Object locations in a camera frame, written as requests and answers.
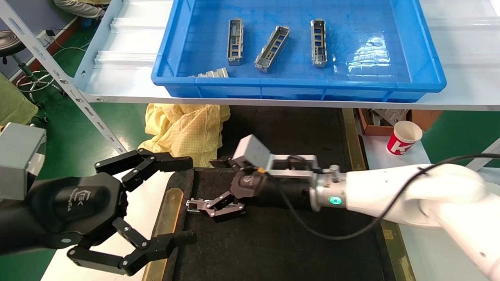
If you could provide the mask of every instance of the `yellow cloth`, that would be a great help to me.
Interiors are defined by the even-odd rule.
[[[229,116],[227,105],[150,103],[145,132],[154,137],[139,147],[173,157],[190,156],[194,167],[210,167],[209,160],[217,159],[222,146],[222,123]]]

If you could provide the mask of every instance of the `blue plastic tray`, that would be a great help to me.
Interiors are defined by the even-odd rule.
[[[243,59],[229,66],[231,19]],[[328,63],[311,61],[311,20],[326,21]],[[269,73],[254,60],[277,25],[288,41]],[[226,67],[230,78],[194,78]],[[446,86],[417,0],[175,0],[151,79],[173,97],[415,102]]]

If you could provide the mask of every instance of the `stool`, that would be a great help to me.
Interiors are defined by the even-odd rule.
[[[2,57],[2,62],[4,65],[7,64],[7,56],[11,56],[16,62],[21,71],[24,73],[21,78],[17,80],[15,86],[19,88],[21,92],[29,93],[29,99],[33,104],[35,104],[39,109],[42,109],[44,104],[41,102],[36,102],[33,99],[33,93],[36,91],[43,90],[49,86],[54,87],[59,94],[67,96],[66,92],[57,83],[54,83],[54,78],[49,74],[48,71],[38,70],[31,71],[30,68],[22,62],[16,55],[22,50],[26,49],[26,46],[19,40],[19,38],[11,30],[0,31],[0,57]],[[37,77],[35,74],[43,74],[41,77]]]

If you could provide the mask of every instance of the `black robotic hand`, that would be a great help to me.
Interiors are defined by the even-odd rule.
[[[150,261],[168,258],[175,247],[196,242],[192,231],[147,240],[123,220],[126,192],[134,191],[157,171],[191,169],[190,157],[139,149],[99,161],[94,167],[96,175],[38,180],[25,200],[1,201],[0,255],[77,245],[68,251],[75,264],[131,276]],[[129,169],[122,182],[113,177]],[[119,257],[90,250],[117,231],[135,246],[131,254]]]

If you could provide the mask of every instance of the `cardboard box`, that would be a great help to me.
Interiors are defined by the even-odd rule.
[[[393,126],[375,126],[368,109],[358,108],[359,122],[365,136],[390,136]],[[427,131],[441,115],[441,110],[410,110],[406,115],[408,121],[417,124],[422,130]]]

